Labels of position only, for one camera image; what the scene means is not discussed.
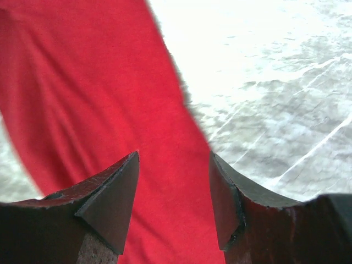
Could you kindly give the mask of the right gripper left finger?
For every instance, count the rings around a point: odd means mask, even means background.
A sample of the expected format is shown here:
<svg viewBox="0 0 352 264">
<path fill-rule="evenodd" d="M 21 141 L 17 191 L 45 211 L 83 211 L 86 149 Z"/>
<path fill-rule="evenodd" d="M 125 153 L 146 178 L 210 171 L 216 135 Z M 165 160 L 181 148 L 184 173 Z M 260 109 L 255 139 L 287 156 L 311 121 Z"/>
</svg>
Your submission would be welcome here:
<svg viewBox="0 0 352 264">
<path fill-rule="evenodd" d="M 139 177 L 132 152 L 43 199 L 1 203 L 1 263 L 116 263 Z"/>
</svg>

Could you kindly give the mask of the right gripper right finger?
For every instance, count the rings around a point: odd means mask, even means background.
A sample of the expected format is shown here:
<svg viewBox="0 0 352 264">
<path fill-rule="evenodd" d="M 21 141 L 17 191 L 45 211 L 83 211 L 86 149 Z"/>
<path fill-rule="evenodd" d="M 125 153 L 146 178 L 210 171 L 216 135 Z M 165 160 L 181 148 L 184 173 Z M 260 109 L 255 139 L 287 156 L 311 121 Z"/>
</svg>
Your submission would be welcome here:
<svg viewBox="0 0 352 264">
<path fill-rule="evenodd" d="M 351 195 L 299 202 L 210 154 L 209 180 L 226 263 L 351 263 Z"/>
</svg>

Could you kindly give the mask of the red t shirt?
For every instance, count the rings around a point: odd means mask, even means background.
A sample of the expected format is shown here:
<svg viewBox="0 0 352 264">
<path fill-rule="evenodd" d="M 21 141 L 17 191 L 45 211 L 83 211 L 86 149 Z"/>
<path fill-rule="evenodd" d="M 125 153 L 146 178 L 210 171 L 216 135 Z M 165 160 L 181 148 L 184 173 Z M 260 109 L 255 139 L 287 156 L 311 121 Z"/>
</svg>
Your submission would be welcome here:
<svg viewBox="0 0 352 264">
<path fill-rule="evenodd" d="M 210 149 L 146 1 L 1 1 L 1 114 L 43 193 L 137 151 L 120 263 L 223 263 Z"/>
</svg>

